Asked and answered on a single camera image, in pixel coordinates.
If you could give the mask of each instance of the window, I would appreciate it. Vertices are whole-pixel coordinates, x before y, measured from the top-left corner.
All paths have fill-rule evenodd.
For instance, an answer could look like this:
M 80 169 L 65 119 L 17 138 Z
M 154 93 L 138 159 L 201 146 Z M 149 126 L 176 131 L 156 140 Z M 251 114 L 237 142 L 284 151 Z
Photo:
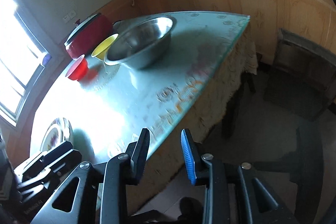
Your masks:
M 0 115 L 13 125 L 43 70 L 40 60 L 46 53 L 16 7 L 13 0 L 0 0 Z

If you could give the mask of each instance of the red pot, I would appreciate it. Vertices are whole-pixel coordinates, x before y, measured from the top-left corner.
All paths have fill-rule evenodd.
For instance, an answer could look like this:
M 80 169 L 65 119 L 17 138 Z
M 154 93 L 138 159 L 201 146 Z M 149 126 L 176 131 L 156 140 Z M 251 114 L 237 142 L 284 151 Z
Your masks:
M 86 55 L 110 36 L 112 28 L 111 22 L 101 13 L 90 16 L 73 30 L 64 43 L 65 49 L 72 59 Z

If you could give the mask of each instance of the red bowl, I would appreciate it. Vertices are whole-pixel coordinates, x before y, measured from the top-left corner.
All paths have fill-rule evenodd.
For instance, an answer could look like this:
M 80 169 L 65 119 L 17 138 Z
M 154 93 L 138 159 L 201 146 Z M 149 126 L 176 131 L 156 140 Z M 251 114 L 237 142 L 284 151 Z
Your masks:
M 83 54 L 72 64 L 65 77 L 73 81 L 80 80 L 88 70 L 89 67 L 87 66 L 87 61 Z

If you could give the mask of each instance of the wall socket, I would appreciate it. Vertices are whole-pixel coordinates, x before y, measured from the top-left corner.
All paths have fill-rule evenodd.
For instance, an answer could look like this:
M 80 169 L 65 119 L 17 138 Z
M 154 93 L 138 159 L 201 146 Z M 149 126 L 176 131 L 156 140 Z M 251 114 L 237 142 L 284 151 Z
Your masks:
M 75 10 L 71 10 L 69 13 L 68 13 L 68 16 L 73 19 L 75 16 L 77 15 L 77 13 L 75 12 Z
M 69 20 L 70 20 L 70 16 L 69 15 L 65 15 L 63 17 L 63 21 L 64 21 L 65 24 L 67 24 L 69 22 Z

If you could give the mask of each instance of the metal basin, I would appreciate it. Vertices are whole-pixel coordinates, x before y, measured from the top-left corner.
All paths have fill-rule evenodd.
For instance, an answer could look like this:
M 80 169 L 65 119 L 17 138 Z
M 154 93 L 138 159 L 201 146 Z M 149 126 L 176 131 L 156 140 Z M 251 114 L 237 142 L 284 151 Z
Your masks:
M 105 63 L 123 64 L 134 69 L 147 67 L 168 49 L 172 26 L 170 18 L 159 17 L 131 28 L 110 46 L 104 57 Z

